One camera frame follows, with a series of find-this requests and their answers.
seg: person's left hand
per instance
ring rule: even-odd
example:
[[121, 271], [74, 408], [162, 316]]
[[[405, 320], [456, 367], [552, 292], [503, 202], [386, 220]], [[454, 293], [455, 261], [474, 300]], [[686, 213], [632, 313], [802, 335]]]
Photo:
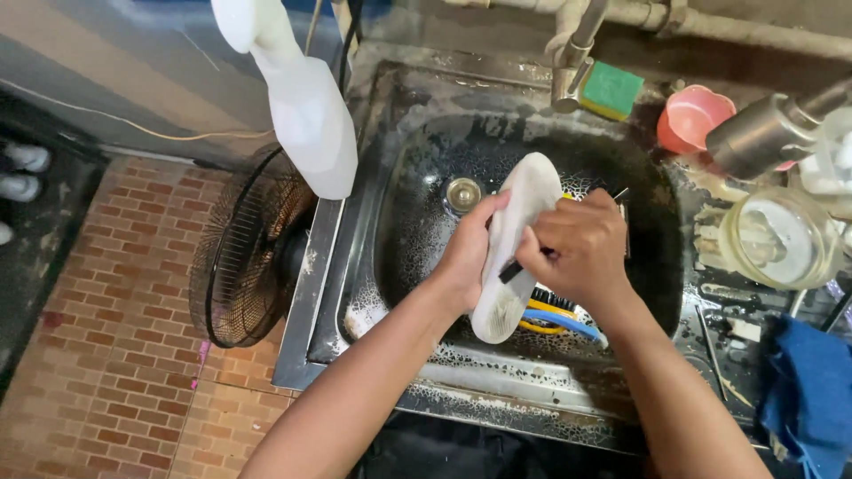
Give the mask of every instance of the person's left hand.
[[456, 226], [444, 255], [429, 276], [446, 296], [447, 304], [461, 315], [479, 302], [482, 268], [488, 254], [486, 224], [494, 211], [509, 204], [509, 190], [485, 197]]

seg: blue brush handle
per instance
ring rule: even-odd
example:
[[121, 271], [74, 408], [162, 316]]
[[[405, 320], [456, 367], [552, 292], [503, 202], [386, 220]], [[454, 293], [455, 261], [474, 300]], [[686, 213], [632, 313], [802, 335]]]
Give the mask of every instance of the blue brush handle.
[[579, 321], [560, 315], [559, 313], [551, 313], [550, 311], [542, 311], [540, 309], [527, 309], [524, 311], [524, 317], [531, 320], [548, 321], [559, 326], [562, 326], [571, 331], [578, 332], [583, 336], [594, 341], [601, 340], [601, 332], [592, 326], [587, 326]]

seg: pink cup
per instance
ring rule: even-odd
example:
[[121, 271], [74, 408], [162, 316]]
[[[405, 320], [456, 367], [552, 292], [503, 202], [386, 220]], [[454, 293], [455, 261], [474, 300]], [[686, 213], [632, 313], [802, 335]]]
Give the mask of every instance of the pink cup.
[[657, 123], [659, 144], [673, 153], [707, 151], [707, 134], [737, 113], [727, 97], [701, 85], [687, 88], [669, 97]]

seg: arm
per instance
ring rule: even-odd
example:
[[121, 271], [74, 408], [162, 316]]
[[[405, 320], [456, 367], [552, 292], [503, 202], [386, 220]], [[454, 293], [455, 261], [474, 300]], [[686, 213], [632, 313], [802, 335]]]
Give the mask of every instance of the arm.
[[333, 361], [273, 424], [239, 477], [345, 476], [450, 325], [481, 294], [486, 221], [509, 196], [483, 199], [457, 226], [435, 271]]
[[[771, 478], [716, 393], [633, 291], [624, 267], [626, 230], [618, 206], [599, 189], [581, 202], [561, 199], [555, 211], [539, 215], [515, 257], [607, 334], [662, 477]], [[539, 241], [555, 255], [542, 255]]]

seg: person's right hand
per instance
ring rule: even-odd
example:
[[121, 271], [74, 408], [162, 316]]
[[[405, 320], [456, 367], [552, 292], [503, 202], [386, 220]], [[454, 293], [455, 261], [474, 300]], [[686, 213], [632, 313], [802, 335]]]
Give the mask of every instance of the person's right hand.
[[[582, 201], [560, 199], [524, 229], [518, 263], [557, 295], [583, 309], [617, 302], [633, 291], [625, 272], [627, 225], [619, 207], [598, 188]], [[555, 252], [541, 253], [542, 246]]]

